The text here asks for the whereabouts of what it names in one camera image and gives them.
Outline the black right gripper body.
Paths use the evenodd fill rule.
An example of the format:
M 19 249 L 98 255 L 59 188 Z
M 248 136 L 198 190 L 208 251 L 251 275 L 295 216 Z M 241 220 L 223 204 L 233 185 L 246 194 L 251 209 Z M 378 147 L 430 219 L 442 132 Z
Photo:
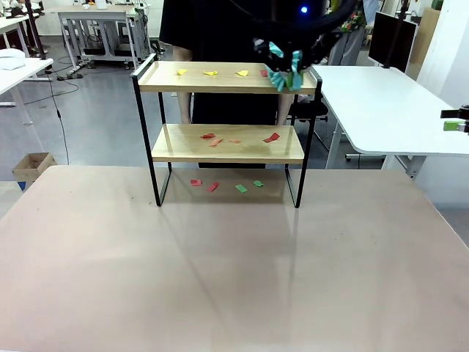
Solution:
M 272 41 L 255 38 L 253 40 L 254 52 L 259 61 L 264 63 L 273 72 L 292 72 L 307 69 L 319 64 L 337 44 L 341 32 L 307 37 L 306 41 Z

